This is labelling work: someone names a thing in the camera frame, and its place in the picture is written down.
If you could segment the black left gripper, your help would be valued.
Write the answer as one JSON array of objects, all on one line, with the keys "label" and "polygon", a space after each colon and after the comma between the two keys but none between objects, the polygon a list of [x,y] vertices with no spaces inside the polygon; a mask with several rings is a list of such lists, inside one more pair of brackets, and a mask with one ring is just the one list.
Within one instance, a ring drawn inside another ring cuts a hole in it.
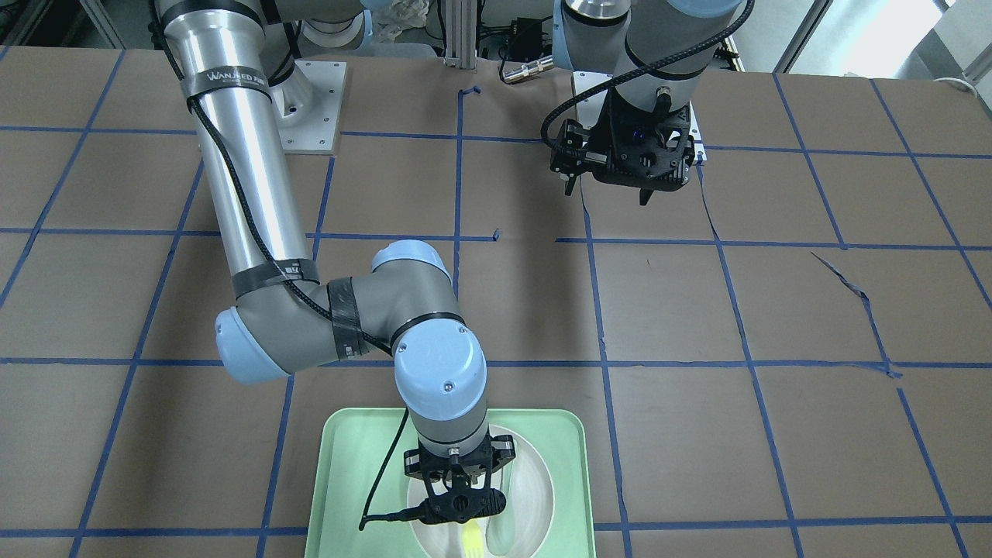
[{"label": "black left gripper", "polygon": [[646,206],[654,191],[677,191],[690,179],[690,126],[688,105],[674,110],[667,93],[644,111],[609,89],[591,129],[570,118],[561,125],[556,138],[561,149],[553,150],[549,169],[563,177],[565,195],[589,172],[601,183],[638,188],[639,205]]}]

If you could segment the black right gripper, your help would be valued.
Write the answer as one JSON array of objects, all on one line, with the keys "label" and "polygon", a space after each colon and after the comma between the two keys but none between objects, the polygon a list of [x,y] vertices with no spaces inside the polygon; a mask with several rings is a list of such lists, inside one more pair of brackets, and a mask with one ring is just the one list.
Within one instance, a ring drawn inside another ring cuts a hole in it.
[{"label": "black right gripper", "polygon": [[493,473],[516,458],[516,442],[510,435],[485,435],[477,449],[467,455],[443,458],[422,444],[404,452],[404,472],[424,483],[421,504],[401,512],[403,522],[442,524],[500,515],[507,505],[506,494],[493,487]]}]

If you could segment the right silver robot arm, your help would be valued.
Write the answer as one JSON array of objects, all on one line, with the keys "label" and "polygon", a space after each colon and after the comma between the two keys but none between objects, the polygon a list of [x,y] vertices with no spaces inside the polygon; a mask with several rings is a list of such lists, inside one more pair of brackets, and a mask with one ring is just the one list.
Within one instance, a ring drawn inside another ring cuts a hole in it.
[{"label": "right silver robot arm", "polygon": [[502,515],[508,497],[493,477],[516,458],[516,444],[491,433],[487,360],[435,247],[394,241],[368,274],[320,279],[263,58],[268,28],[290,8],[150,1],[148,10],[195,123],[226,252],[235,303],[217,315],[214,339],[228,374],[261,384],[382,350],[417,436],[404,473],[426,495],[404,511],[363,511],[360,523]]}]

